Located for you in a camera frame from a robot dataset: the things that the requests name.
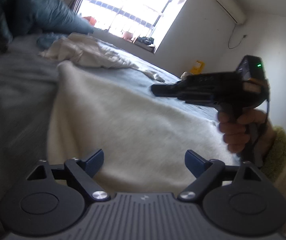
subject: wall-mounted air conditioner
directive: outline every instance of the wall-mounted air conditioner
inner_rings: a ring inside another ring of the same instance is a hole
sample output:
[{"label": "wall-mounted air conditioner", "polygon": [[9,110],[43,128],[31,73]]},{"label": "wall-mounted air conditioner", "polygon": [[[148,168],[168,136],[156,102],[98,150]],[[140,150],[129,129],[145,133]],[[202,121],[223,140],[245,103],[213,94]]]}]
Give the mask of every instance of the wall-mounted air conditioner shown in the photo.
[{"label": "wall-mounted air conditioner", "polygon": [[235,0],[215,0],[236,24],[242,24],[246,15]]}]

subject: orange object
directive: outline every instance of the orange object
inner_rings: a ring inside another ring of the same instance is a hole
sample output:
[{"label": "orange object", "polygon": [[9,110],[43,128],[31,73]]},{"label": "orange object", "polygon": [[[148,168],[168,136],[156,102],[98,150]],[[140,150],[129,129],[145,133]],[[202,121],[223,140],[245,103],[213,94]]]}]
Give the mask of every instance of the orange object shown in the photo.
[{"label": "orange object", "polygon": [[192,74],[200,74],[204,68],[204,62],[197,60],[195,61],[195,64],[193,65],[192,69],[190,70],[190,73]]},{"label": "orange object", "polygon": [[94,26],[97,22],[97,20],[95,20],[95,18],[93,18],[92,16],[88,16],[88,17],[83,17],[85,20],[88,20],[88,22]]},{"label": "orange object", "polygon": [[131,41],[133,39],[133,33],[123,32],[122,38],[127,41]]}]

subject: metal screw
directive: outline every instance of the metal screw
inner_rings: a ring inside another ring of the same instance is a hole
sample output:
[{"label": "metal screw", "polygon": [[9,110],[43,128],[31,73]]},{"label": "metal screw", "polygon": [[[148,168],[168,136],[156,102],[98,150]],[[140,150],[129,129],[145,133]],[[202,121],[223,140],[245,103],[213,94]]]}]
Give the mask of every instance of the metal screw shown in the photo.
[{"label": "metal screw", "polygon": [[92,197],[95,199],[106,199],[108,194],[105,191],[95,191],[93,192]]},{"label": "metal screw", "polygon": [[182,199],[193,199],[195,198],[196,194],[192,191],[184,191],[180,194]]}]

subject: white fluffy blanket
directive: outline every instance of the white fluffy blanket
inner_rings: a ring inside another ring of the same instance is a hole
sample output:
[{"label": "white fluffy blanket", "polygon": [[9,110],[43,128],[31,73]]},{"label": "white fluffy blanket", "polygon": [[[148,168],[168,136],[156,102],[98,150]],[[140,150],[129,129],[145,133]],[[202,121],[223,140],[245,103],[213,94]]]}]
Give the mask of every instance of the white fluffy blanket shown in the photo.
[{"label": "white fluffy blanket", "polygon": [[40,55],[60,61],[70,60],[84,67],[133,68],[153,80],[164,81],[158,73],[143,62],[135,63],[120,53],[119,49],[98,42],[96,38],[84,34],[72,33],[67,38],[62,37]]},{"label": "white fluffy blanket", "polygon": [[145,98],[64,61],[48,133],[51,164],[102,148],[94,177],[108,191],[179,193],[195,178],[186,150],[232,165],[215,123]]}]

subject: hand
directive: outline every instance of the hand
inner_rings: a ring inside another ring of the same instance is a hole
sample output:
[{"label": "hand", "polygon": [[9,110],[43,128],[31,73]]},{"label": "hand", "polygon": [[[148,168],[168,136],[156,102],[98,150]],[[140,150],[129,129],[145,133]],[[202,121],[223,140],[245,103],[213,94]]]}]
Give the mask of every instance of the hand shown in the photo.
[{"label": "hand", "polygon": [[[237,119],[237,123],[230,123],[230,117],[228,114],[219,112],[219,130],[224,133],[223,140],[228,144],[228,150],[231,153],[241,152],[244,149],[245,144],[250,139],[250,136],[245,134],[245,125],[252,122],[262,124],[265,122],[265,118],[266,114],[264,112],[249,109]],[[270,121],[268,121],[266,125],[265,133],[262,134],[261,138],[257,142],[257,148],[258,151],[262,153],[262,158],[265,157],[272,147],[276,136],[276,132],[273,130]]]}]

